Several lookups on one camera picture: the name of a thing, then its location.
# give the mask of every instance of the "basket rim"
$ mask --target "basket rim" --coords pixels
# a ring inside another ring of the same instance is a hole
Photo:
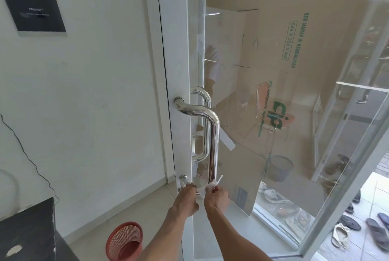
[[[139,242],[139,245],[142,244],[142,241],[143,241],[143,229],[142,229],[142,227],[138,223],[133,222],[133,221],[129,221],[129,222],[125,222],[125,223],[120,224],[117,228],[115,228],[113,230],[113,232],[111,232],[111,234],[109,235],[109,237],[107,239],[107,243],[105,244],[105,254],[107,255],[108,259],[110,259],[111,261],[116,261],[116,260],[111,259],[110,255],[108,253],[109,252],[109,245],[111,244],[111,241],[114,238],[114,235],[120,229],[122,229],[123,227],[126,227],[126,226],[135,226],[135,227],[139,228],[139,230],[140,230],[140,242]]]

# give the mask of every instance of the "gray bucket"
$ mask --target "gray bucket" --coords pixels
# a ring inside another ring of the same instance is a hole
[[[282,155],[272,155],[269,165],[269,178],[276,182],[283,182],[293,169],[293,163]]]

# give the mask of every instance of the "red plastic basket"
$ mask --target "red plastic basket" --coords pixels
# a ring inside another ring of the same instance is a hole
[[[132,261],[142,252],[143,230],[138,223],[119,225],[109,236],[105,253],[111,261]]]

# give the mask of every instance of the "glass door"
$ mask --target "glass door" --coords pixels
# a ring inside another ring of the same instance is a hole
[[[159,3],[177,188],[183,175],[198,187],[222,176],[241,235],[272,258],[309,260],[387,129],[387,0]],[[215,164],[194,159],[207,122],[174,103],[204,104],[193,86],[220,121]],[[198,203],[184,260],[222,260]]]

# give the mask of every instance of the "wire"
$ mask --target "wire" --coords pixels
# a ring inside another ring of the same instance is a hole
[[[13,132],[13,134],[14,134],[16,140],[19,142],[19,145],[20,145],[20,147],[22,148],[23,153],[24,153],[24,154],[26,155],[26,157],[27,157],[27,160],[29,160],[30,163],[32,163],[32,164],[35,166],[36,173],[37,173],[39,176],[41,176],[44,180],[46,180],[47,183],[49,184],[50,189],[54,191],[54,196],[57,198],[57,202],[56,202],[54,205],[58,204],[58,202],[60,201],[60,198],[57,196],[57,194],[56,194],[56,192],[55,192],[55,189],[51,187],[50,181],[47,180],[44,176],[42,176],[42,175],[39,173],[39,171],[38,171],[38,166],[37,166],[37,165],[28,157],[26,151],[24,151],[22,142],[20,142],[20,140],[19,140],[19,138],[17,137],[15,131],[12,130],[12,128],[6,124],[6,122],[5,122],[4,119],[3,119],[3,115],[2,115],[1,113],[0,113],[0,116],[1,116],[1,121],[3,122],[3,124],[6,125],[6,127],[7,127],[8,129],[10,129],[10,130]]]

